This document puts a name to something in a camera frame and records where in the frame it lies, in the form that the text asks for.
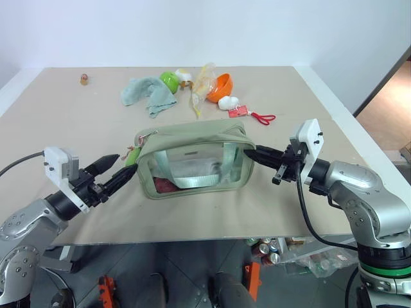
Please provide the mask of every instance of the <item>white toy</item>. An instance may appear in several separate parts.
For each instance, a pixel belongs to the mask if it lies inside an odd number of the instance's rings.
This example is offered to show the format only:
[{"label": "white toy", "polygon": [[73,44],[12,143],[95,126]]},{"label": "white toy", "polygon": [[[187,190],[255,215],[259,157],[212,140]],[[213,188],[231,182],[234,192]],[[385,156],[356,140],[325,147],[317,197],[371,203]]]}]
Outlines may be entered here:
[{"label": "white toy", "polygon": [[218,101],[218,106],[221,110],[232,110],[240,106],[238,98],[234,96],[224,96]]},{"label": "white toy", "polygon": [[193,77],[187,70],[177,69],[174,73],[179,78],[179,82],[180,82],[181,87],[183,87],[183,88],[186,87],[186,86],[192,87]]}]

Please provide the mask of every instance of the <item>black cable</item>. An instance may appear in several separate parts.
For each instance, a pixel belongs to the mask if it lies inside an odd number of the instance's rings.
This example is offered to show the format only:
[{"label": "black cable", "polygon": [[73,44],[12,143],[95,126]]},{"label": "black cable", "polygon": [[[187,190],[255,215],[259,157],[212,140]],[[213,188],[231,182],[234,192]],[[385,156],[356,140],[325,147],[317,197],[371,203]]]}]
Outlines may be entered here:
[{"label": "black cable", "polygon": [[301,184],[301,176],[300,176],[301,170],[300,170],[300,168],[301,168],[301,163],[297,162],[297,168],[295,168],[295,177],[297,178],[298,197],[300,199],[300,206],[301,206],[301,210],[302,210],[302,216],[304,217],[304,220],[306,222],[308,230],[311,232],[313,237],[315,237],[317,240],[319,240],[320,242],[322,242],[326,245],[345,248],[345,249],[351,249],[351,250],[357,251],[358,250],[357,247],[327,241],[326,239],[323,239],[321,236],[319,236],[316,233],[316,231],[314,230],[314,228],[313,228],[313,226],[310,222],[310,218],[308,217],[306,202],[304,201],[304,195],[302,194],[302,184]]},{"label": "black cable", "polygon": [[348,308],[349,306],[349,290],[351,289],[351,285],[353,284],[354,278],[358,273],[358,267],[355,267],[353,273],[351,274],[351,276],[349,277],[348,283],[347,283],[347,287],[345,288],[345,308]]},{"label": "black cable", "polygon": [[25,160],[28,160],[28,159],[31,159],[31,158],[37,157],[37,156],[44,156],[44,151],[37,152],[37,153],[31,154],[31,155],[25,156],[23,158],[20,158],[19,160],[16,160],[15,162],[12,162],[10,165],[8,165],[7,167],[5,167],[3,170],[0,171],[0,176],[2,176],[7,171],[9,171],[11,168],[13,168],[14,166],[20,164],[21,162],[24,162]]},{"label": "black cable", "polygon": [[333,203],[333,198],[331,197],[330,194],[327,195],[327,200],[328,200],[328,204],[329,204],[330,206],[332,206],[332,207],[334,207],[334,208],[336,208],[336,209],[338,209],[338,210],[342,210],[342,209],[341,209],[341,206]]}]

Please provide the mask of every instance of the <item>robotic arm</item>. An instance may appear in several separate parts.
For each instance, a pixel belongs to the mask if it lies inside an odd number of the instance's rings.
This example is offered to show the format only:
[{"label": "robotic arm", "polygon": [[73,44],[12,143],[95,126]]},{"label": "robotic arm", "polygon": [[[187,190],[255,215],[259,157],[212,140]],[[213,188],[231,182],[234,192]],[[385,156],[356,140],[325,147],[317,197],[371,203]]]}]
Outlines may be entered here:
[{"label": "robotic arm", "polygon": [[84,169],[70,151],[46,148],[46,174],[60,188],[11,215],[0,227],[0,307],[29,307],[40,256],[63,232],[68,221],[106,202],[125,185],[137,164],[124,167],[105,184],[96,176],[110,169],[119,155],[104,156]]},{"label": "robotic arm", "polygon": [[290,143],[285,151],[257,146],[245,153],[277,170],[274,184],[304,181],[311,192],[327,196],[330,205],[345,212],[358,247],[360,308],[411,307],[410,209],[374,171],[317,159],[322,145],[317,120],[306,121]]}]

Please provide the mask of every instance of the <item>wooden floor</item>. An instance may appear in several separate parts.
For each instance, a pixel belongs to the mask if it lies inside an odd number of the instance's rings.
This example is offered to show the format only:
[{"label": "wooden floor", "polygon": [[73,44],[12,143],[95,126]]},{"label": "wooden floor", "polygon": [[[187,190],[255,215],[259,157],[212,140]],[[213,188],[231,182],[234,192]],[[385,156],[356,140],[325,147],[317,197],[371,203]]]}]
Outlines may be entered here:
[{"label": "wooden floor", "polygon": [[356,118],[382,150],[411,141],[411,61],[406,61]]}]

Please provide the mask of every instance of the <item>person's leg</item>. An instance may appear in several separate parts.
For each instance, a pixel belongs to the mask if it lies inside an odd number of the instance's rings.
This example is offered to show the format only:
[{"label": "person's leg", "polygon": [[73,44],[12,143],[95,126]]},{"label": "person's leg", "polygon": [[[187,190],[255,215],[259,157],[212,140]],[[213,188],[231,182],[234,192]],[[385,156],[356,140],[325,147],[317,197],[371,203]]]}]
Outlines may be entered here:
[{"label": "person's leg", "polygon": [[228,273],[217,273],[214,278],[214,295],[211,301],[221,308],[255,308],[255,303],[245,286]]},{"label": "person's leg", "polygon": [[167,302],[166,282],[161,274],[151,274],[147,285],[140,292],[136,308],[165,308]]}]

